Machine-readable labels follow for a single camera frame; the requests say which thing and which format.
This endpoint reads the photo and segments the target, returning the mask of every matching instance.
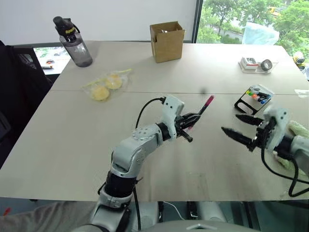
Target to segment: cardboard box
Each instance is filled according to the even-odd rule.
[[[178,22],[150,25],[150,35],[157,63],[182,57],[184,30]]]

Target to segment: white wall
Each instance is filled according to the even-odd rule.
[[[149,25],[178,21],[191,40],[196,0],[0,0],[5,44],[58,42],[53,18],[70,17],[84,40],[150,40]]]

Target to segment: gray water bottle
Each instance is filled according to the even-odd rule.
[[[71,19],[57,16],[53,19],[53,22],[60,35],[60,42],[67,50],[74,63],[79,67],[87,67],[92,64],[91,55],[82,39],[80,31],[71,22]]]

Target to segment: floor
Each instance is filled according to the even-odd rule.
[[[53,203],[55,201],[39,200],[32,202],[28,199],[0,198],[0,215],[10,208],[9,215],[31,211],[36,207]],[[182,217],[186,216],[186,203],[173,202],[180,211]],[[278,202],[255,202],[256,213],[260,230],[263,232],[308,232],[309,208],[294,207]],[[241,202],[219,202],[228,223],[235,223],[249,227],[245,208]],[[164,221],[179,220],[175,209],[165,204]]]

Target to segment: black bottle cap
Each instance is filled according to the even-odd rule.
[[[75,25],[71,22],[70,18],[62,18],[60,16],[56,16],[53,19],[55,23],[55,28],[58,31],[59,35],[68,36],[75,33]]]

